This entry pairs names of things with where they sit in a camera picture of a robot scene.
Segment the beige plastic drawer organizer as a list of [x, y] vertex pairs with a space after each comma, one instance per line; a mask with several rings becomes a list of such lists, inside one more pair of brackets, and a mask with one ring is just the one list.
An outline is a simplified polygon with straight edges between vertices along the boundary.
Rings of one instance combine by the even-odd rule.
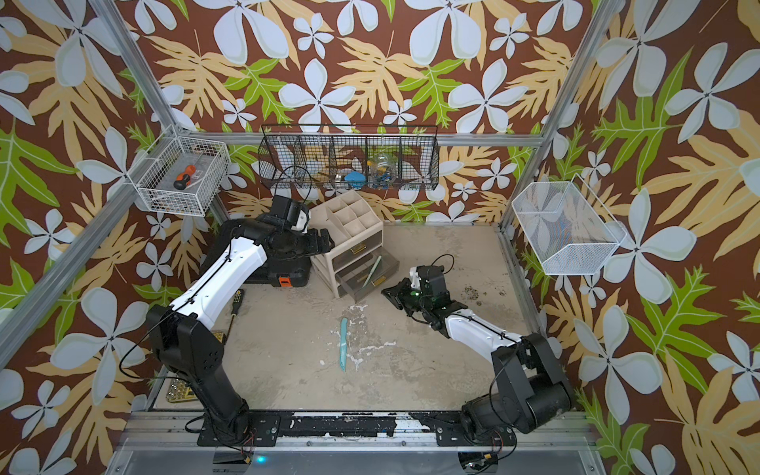
[[[357, 192], [350, 191], [310, 211], [312, 229], [329, 231], [334, 249], [311, 258], [313, 273], [336, 298], [350, 296], [359, 303], [386, 285], [399, 270], [399, 260], [384, 247], [384, 225]], [[378, 255], [382, 261], [362, 288]]]

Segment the blue fruit knife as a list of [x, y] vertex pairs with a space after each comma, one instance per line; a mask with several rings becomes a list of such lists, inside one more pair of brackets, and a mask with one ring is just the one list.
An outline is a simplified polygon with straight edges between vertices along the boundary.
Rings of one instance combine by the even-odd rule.
[[340, 369], [346, 371], [346, 364], [348, 363], [348, 319], [342, 318], [340, 321]]

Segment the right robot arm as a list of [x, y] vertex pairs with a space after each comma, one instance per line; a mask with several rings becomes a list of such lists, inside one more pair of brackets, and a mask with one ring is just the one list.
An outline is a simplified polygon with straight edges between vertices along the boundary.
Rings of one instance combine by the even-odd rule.
[[463, 404], [456, 429], [469, 441], [495, 433], [531, 433], [570, 411], [569, 380], [548, 340], [539, 332], [521, 336], [480, 318], [447, 292], [415, 288], [409, 278], [381, 291], [397, 310], [488, 360], [494, 375], [485, 395]]

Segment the green fruit knife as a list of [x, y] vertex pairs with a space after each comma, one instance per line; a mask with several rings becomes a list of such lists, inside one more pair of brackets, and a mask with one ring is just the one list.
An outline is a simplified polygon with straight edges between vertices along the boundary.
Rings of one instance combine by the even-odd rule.
[[362, 288], [366, 287], [369, 284], [373, 274], [375, 273], [376, 269], [378, 269], [378, 266], [380, 265], [382, 261], [382, 257], [383, 257], [382, 255], [378, 255], [378, 257], [376, 257], [376, 259], [374, 260], [374, 263], [372, 264], [372, 267], [370, 267], [370, 271], [368, 272], [368, 275], [366, 276], [366, 279], [364, 280]]

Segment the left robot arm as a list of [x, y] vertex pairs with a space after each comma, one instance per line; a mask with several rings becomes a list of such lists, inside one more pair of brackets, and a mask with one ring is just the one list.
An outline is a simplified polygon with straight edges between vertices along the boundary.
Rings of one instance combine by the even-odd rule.
[[156, 359], [192, 389], [206, 427], [222, 445], [249, 438], [249, 406], [223, 368], [224, 346], [213, 328], [245, 281], [269, 261], [328, 253], [326, 230], [294, 231], [256, 219], [227, 221], [207, 255], [200, 278], [168, 306], [148, 311], [148, 339]]

